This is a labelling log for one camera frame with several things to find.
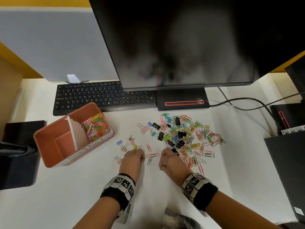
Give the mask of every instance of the desk surface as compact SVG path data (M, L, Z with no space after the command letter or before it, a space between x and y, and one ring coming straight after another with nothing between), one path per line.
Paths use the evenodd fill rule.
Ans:
M57 84L45 79L24 80L11 122L46 120L50 124L59 119L52 115ZM222 90L228 98L253 97L265 103L281 97L268 75L250 86ZM217 88L206 88L206 92L211 104L212 100L224 101ZM234 104L241 108L258 106L248 100ZM264 138L270 137L268 132L276 131L265 110L246 112L222 105L169 113L189 115L209 124L226 140L225 145L214 149L217 156L204 167L205 176L221 191L274 223L296 220L264 142ZM164 143L142 135L137 127L137 123L159 122L160 112L156 108L106 112L105 115L116 132L113 139L69 166L48 169L41 161L33 186L0 192L0 228L71 228L117 174L119 166L114 157L124 155L117 141L126 142L132 134L144 150L147 143L156 152L165 148ZM158 228L166 207L192 217L204 228L219 228L210 217L203 217L159 171L158 158L150 166L146 163L127 224L115 223L113 228Z

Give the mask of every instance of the computer monitor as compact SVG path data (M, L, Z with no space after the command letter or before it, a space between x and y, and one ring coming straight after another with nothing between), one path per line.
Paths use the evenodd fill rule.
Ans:
M157 90L158 108L208 107L204 87L249 85L305 50L304 0L89 1L124 90Z

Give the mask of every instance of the pink organizer box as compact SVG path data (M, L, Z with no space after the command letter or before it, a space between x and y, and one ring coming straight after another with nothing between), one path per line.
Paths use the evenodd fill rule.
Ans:
M108 132L89 143L81 123L101 113L109 125ZM70 165L113 138L114 130L95 103L89 103L36 131L34 139L47 168Z

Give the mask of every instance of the black keyboard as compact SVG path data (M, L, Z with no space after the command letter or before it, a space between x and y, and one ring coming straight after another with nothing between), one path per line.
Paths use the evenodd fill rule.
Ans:
M155 108L155 91L124 92L119 81L57 85L53 115L63 116L94 102L103 112Z

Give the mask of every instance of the monitor stand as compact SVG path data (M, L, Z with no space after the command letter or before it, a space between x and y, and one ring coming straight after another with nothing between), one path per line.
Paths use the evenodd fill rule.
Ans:
M210 107L204 88L158 90L156 100L159 111Z

